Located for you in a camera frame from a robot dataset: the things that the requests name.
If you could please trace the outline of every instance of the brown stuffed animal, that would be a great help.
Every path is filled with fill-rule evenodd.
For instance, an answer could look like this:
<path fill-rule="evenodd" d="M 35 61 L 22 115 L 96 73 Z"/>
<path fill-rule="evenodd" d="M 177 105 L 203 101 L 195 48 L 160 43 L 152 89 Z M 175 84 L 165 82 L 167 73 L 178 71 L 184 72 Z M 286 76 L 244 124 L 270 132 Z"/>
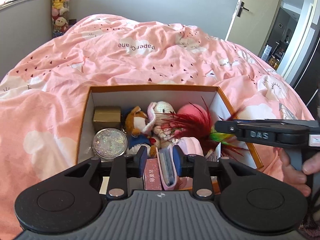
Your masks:
<path fill-rule="evenodd" d="M 136 106 L 125 119 L 125 132 L 128 138 L 127 154 L 135 155 L 141 146 L 146 146 L 149 157 L 156 157 L 156 146 L 152 145 L 149 137 L 143 134 L 147 125 L 148 116 Z"/>

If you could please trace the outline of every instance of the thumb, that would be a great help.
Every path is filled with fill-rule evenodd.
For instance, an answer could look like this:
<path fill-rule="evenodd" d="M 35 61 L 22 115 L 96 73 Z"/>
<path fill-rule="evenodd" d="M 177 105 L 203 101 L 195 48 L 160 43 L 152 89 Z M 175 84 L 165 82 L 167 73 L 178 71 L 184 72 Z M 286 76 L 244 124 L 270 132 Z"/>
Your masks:
<path fill-rule="evenodd" d="M 320 171 L 320 152 L 318 152 L 303 164 L 302 171 L 306 175 L 310 175 Z"/>

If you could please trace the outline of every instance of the window sill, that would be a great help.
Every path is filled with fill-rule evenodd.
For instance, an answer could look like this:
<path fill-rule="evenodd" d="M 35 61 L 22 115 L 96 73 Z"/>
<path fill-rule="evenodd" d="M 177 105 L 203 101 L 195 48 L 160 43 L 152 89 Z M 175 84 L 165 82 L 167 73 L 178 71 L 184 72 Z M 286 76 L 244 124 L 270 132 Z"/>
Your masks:
<path fill-rule="evenodd" d="M 13 0 L 11 2 L 8 2 L 8 3 L 4 4 L 4 5 L 0 5 L 0 10 L 6 9 L 6 8 L 12 6 L 12 5 L 15 5 L 15 4 L 18 4 L 18 3 L 22 3 L 22 2 L 25 2 L 25 1 L 29 1 L 29 0 Z"/>

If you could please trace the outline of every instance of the silver screw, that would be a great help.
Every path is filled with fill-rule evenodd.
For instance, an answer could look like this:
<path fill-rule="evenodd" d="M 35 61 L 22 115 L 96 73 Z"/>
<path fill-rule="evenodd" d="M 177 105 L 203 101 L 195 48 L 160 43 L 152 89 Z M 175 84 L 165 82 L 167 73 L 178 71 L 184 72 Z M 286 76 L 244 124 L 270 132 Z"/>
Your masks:
<path fill-rule="evenodd" d="M 109 190 L 109 195 L 111 197 L 120 197 L 124 194 L 124 190 L 120 188 L 113 188 Z"/>
<path fill-rule="evenodd" d="M 198 189 L 196 193 L 199 197 L 209 197 L 212 195 L 212 191 L 206 188 Z"/>

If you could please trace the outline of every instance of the black door handle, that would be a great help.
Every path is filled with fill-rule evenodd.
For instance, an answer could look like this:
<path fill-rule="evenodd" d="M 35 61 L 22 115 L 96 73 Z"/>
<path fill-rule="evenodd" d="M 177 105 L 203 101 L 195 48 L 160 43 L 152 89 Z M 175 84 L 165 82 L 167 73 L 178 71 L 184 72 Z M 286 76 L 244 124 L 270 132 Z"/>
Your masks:
<path fill-rule="evenodd" d="M 239 9 L 239 12 L 237 14 L 238 17 L 241 17 L 241 13 L 242 13 L 243 10 L 246 10 L 246 11 L 250 12 L 249 9 L 244 7 L 244 2 L 241 2 L 240 9 Z"/>

